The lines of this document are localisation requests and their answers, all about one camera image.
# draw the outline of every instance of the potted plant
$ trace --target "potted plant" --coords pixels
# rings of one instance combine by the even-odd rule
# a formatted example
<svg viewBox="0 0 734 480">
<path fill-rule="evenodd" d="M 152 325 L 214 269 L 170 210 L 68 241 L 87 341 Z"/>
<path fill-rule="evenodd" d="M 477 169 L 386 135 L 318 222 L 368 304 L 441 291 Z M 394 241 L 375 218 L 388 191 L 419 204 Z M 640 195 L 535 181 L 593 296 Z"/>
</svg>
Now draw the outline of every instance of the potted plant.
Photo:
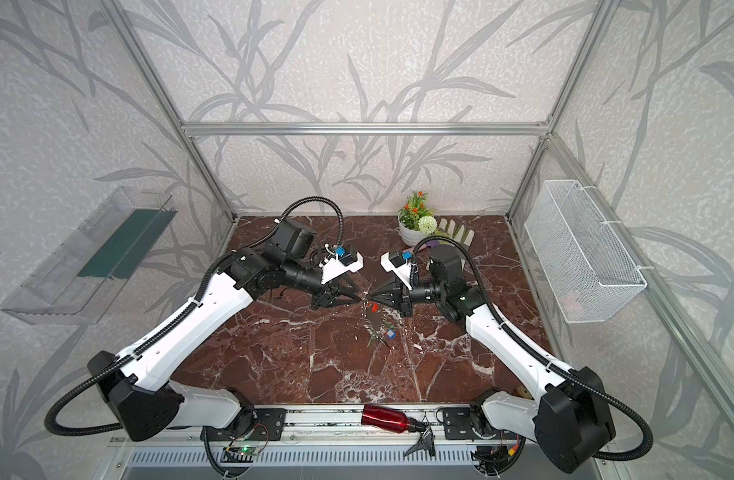
<svg viewBox="0 0 734 480">
<path fill-rule="evenodd" d="M 434 210 L 425 206 L 427 198 L 423 192 L 413 192 L 399 210 L 399 235 L 408 246 L 415 246 L 436 232 Z"/>
</svg>

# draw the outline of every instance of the flower pot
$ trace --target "flower pot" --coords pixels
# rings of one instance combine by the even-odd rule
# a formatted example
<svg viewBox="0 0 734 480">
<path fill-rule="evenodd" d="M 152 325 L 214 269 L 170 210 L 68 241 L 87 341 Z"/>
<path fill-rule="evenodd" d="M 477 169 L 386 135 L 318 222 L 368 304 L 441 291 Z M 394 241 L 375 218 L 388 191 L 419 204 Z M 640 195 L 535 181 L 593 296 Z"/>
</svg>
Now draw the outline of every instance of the flower pot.
<svg viewBox="0 0 734 480">
<path fill-rule="evenodd" d="M 402 222 L 399 222 L 399 235 L 401 236 L 401 239 L 407 244 L 407 246 L 415 246 L 426 238 L 428 235 L 424 234 L 423 232 L 419 230 L 411 230 L 403 225 Z"/>
</svg>

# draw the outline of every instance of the marble table surface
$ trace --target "marble table surface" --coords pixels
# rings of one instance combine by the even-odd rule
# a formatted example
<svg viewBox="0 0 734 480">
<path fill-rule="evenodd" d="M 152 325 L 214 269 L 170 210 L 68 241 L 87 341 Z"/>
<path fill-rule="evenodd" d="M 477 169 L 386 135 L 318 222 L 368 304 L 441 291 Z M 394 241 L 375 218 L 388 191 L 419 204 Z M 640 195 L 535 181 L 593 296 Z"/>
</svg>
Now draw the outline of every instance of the marble table surface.
<svg viewBox="0 0 734 480">
<path fill-rule="evenodd" d="M 501 311 L 550 350 L 525 272 L 502 216 L 447 216 L 475 231 L 470 252 Z M 333 216 L 295 217 L 317 242 L 333 242 Z M 243 217 L 229 243 L 238 248 L 270 231 L 270 217 Z M 405 248 L 395 216 L 347 216 L 344 244 L 363 255 L 353 280 L 362 293 L 389 279 L 379 264 Z M 421 278 L 428 275 L 421 262 Z M 514 392 L 520 382 L 481 343 L 448 322 L 433 305 L 400 319 L 381 306 L 396 337 L 370 342 L 366 303 L 309 309 L 310 296 L 290 289 L 266 293 L 215 331 L 172 376 L 178 382 L 240 391 L 259 404 L 468 402 L 493 386 Z"/>
</svg>

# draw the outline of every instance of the leaf pattern wallpaper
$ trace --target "leaf pattern wallpaper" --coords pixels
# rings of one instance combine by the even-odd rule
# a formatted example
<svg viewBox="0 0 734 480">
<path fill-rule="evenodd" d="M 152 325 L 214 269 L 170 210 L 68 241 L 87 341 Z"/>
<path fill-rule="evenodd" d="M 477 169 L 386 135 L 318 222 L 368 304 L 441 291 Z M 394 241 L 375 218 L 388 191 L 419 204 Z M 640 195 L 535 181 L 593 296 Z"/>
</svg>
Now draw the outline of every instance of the leaf pattern wallpaper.
<svg viewBox="0 0 734 480">
<path fill-rule="evenodd" d="M 47 435 L 46 409 L 86 378 L 95 353 L 181 305 L 229 231 L 99 10 L 0 2 L 0 304 L 117 187 L 170 193 L 178 213 L 96 325 L 27 325 L 0 312 L 0 480 L 90 478 L 110 434 Z M 67 422 L 112 421 L 99 396 L 82 397 Z"/>
<path fill-rule="evenodd" d="M 734 2 L 618 8 L 559 134 L 734 374 Z M 564 355 L 650 421 L 653 451 L 629 478 L 734 478 L 734 433 L 640 295 L 609 321 L 568 325 L 515 218 Z M 635 428 L 617 422 L 618 444 Z"/>
<path fill-rule="evenodd" d="M 188 121 L 545 120 L 596 0 L 124 0 Z M 199 148 L 237 212 L 325 195 L 391 214 L 503 214 L 533 137 L 218 137 Z"/>
</svg>

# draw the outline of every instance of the black mounting plate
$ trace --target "black mounting plate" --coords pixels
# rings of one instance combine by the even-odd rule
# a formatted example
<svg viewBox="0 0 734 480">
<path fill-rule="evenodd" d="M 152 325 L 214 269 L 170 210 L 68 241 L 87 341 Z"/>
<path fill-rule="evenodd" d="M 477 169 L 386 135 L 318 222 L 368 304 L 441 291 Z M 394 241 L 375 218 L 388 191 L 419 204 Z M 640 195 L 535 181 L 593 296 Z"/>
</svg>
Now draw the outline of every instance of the black mounting plate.
<svg viewBox="0 0 734 480">
<path fill-rule="evenodd" d="M 445 438 L 448 440 L 482 440 L 474 431 L 468 416 L 471 409 L 468 407 L 449 407 L 441 409 L 441 421 L 445 426 Z M 493 438 L 516 440 L 517 435 L 508 430 L 498 430 Z"/>
<path fill-rule="evenodd" d="M 255 413 L 258 416 L 257 422 L 260 422 L 260 425 L 268 429 L 268 441 L 278 442 L 281 440 L 282 430 L 284 429 L 284 418 L 287 415 L 287 411 L 284 408 L 256 408 Z M 256 427 L 252 435 L 245 438 L 245 441 L 265 442 L 266 428 Z M 210 442 L 230 442 L 231 438 L 229 437 L 229 433 L 228 430 L 207 427 L 207 439 Z"/>
</svg>

